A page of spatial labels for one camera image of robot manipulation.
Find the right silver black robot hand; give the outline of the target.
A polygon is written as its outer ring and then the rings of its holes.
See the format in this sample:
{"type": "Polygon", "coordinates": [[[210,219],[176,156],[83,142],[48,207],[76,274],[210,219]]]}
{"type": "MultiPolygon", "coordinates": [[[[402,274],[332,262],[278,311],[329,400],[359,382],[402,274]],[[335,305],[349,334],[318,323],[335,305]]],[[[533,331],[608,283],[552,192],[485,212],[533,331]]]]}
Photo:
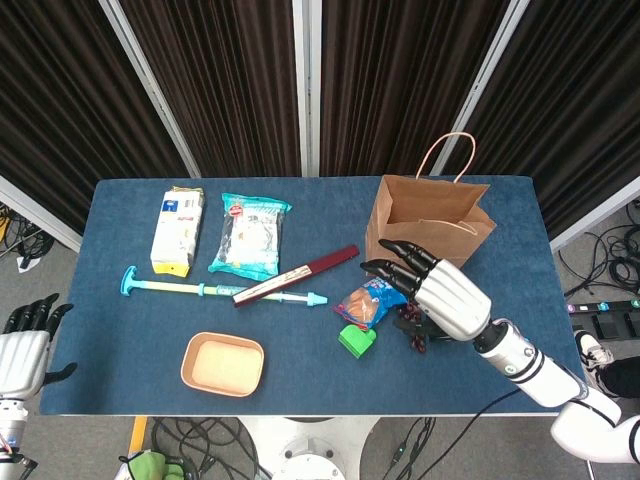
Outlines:
{"type": "Polygon", "coordinates": [[[489,327],[491,300],[458,267],[409,241],[379,244],[402,262],[372,259],[360,267],[416,303],[449,337],[471,341],[489,327]]]}

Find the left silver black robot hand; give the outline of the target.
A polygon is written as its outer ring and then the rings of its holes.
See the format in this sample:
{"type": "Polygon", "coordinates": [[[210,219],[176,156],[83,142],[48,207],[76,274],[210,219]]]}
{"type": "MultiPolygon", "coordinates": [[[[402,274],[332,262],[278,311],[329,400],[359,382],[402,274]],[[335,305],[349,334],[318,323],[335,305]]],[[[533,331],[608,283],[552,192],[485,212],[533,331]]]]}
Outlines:
{"type": "Polygon", "coordinates": [[[26,401],[43,386],[69,378],[77,369],[71,362],[47,372],[52,342],[72,304],[51,310],[59,294],[14,309],[1,331],[1,399],[26,401]]]}

